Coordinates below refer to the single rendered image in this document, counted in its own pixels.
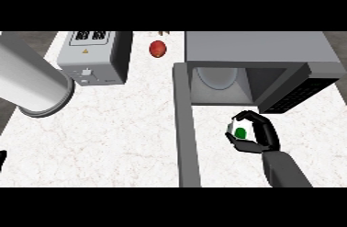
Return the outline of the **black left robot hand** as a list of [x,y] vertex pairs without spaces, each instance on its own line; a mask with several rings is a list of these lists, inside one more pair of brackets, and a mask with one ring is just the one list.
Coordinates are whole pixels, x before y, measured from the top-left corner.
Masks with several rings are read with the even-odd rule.
[[0,151],[0,172],[1,172],[1,167],[2,167],[2,163],[5,161],[7,158],[7,151]]

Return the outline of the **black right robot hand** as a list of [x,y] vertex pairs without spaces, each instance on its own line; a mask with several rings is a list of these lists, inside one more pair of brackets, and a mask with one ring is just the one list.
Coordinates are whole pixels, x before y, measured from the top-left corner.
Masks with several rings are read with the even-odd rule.
[[228,131],[224,136],[230,143],[234,145],[234,149],[243,153],[264,153],[280,150],[280,143],[276,134],[276,130],[270,120],[256,114],[252,110],[243,110],[233,119],[242,121],[248,119],[252,122],[255,141],[239,139]]

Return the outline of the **white milk carton green label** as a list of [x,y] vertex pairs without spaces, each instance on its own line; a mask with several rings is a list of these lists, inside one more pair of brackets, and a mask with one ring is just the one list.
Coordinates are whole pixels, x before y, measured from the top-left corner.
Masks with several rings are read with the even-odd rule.
[[231,118],[225,127],[225,132],[234,140],[255,141],[252,122],[246,119],[237,120],[236,118]]

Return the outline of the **grey microwave door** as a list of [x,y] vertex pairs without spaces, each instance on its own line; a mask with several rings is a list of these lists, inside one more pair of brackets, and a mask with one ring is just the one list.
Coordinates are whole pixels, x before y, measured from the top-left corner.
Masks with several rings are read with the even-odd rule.
[[177,146],[178,186],[199,187],[199,163],[190,110],[188,72],[184,63],[172,65],[172,102]]

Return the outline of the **grey microwave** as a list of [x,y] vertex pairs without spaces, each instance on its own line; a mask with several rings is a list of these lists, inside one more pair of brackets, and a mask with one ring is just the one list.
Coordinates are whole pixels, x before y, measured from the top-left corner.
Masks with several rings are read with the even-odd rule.
[[184,63],[194,106],[264,114],[284,113],[347,75],[318,31],[187,31]]

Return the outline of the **white paper towel roll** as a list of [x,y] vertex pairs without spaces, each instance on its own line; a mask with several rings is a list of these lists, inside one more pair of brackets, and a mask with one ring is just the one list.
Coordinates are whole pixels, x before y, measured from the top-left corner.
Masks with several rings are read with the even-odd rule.
[[30,118],[57,113],[73,95],[73,79],[11,31],[0,31],[0,97]]

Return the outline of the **red apple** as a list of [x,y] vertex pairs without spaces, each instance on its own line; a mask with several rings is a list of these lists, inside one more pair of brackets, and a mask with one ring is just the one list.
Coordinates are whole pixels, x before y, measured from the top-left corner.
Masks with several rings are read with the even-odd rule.
[[165,54],[165,52],[166,52],[166,46],[165,46],[165,43],[163,43],[160,40],[155,40],[155,41],[150,43],[149,52],[150,52],[150,55],[152,55],[155,58],[159,58],[159,57],[163,56],[163,54]]

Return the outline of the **grey toaster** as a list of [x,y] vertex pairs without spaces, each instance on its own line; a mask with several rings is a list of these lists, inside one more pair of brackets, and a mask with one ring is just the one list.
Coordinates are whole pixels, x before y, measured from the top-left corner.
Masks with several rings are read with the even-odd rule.
[[131,44],[131,31],[69,31],[57,66],[81,86],[122,85]]

